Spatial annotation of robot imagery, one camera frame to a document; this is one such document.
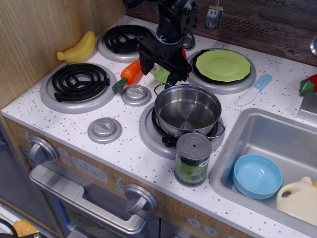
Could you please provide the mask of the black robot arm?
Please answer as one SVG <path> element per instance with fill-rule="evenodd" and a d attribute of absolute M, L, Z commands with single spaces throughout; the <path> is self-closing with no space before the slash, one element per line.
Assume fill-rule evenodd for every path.
<path fill-rule="evenodd" d="M 154 37 L 138 37 L 141 71 L 148 74 L 155 64 L 169 71 L 166 88 L 186 81 L 192 67 L 183 51 L 194 46 L 192 30 L 197 27 L 194 0 L 156 0 L 159 24 Z"/>

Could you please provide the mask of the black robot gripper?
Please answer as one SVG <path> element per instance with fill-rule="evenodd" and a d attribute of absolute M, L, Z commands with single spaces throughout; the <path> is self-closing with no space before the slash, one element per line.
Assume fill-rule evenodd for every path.
<path fill-rule="evenodd" d="M 177 44 L 164 44 L 156 38 L 138 37 L 139 60 L 141 71 L 147 75 L 158 64 L 168 70 L 170 74 L 166 83 L 174 86 L 177 82 L 186 81 L 188 74 L 192 71 L 185 71 L 181 68 L 182 48 Z"/>

